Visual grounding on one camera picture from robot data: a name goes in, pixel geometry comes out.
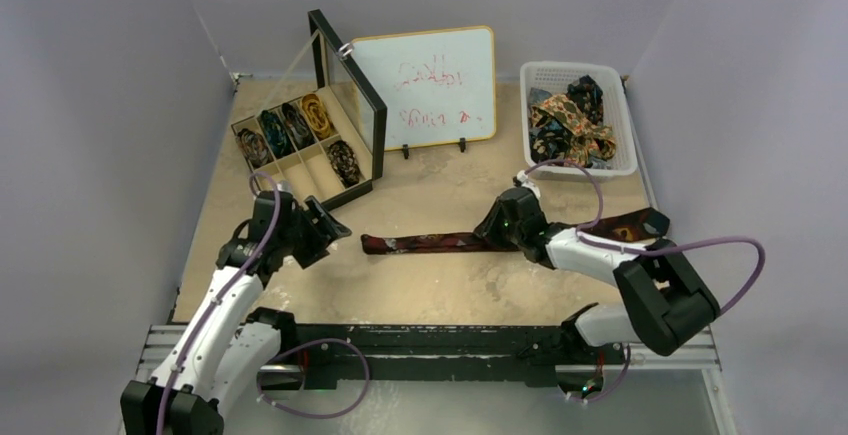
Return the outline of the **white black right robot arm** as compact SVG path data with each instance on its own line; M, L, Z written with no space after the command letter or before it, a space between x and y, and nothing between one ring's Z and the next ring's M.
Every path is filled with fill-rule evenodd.
M499 195L475 234L499 248L515 248L551 270L576 272L615 287L618 304L595 304L569 319L561 347L576 362L600 346L640 343L669 356L706 328L721 309L692 264L668 239L618 242L576 226L551 222L528 188Z

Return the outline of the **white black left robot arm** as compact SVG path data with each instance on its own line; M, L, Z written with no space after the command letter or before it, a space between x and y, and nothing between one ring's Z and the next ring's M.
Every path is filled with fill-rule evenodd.
M221 434L235 400L267 361L298 350L292 314L255 302L291 257L308 268L350 236L314 197L299 203L282 188L261 191L250 218L221 247L201 305L178 342L144 381L120 397L128 434Z

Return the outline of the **dark red patterned tie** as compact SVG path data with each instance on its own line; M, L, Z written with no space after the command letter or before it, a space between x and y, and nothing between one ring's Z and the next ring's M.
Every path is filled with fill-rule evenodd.
M618 242L639 242L665 236L671 221L664 213L648 207L622 215L600 219L586 232ZM497 241L493 236L481 237L474 232L452 232L400 237L360 236L362 250L369 255L406 253L516 252L517 245Z

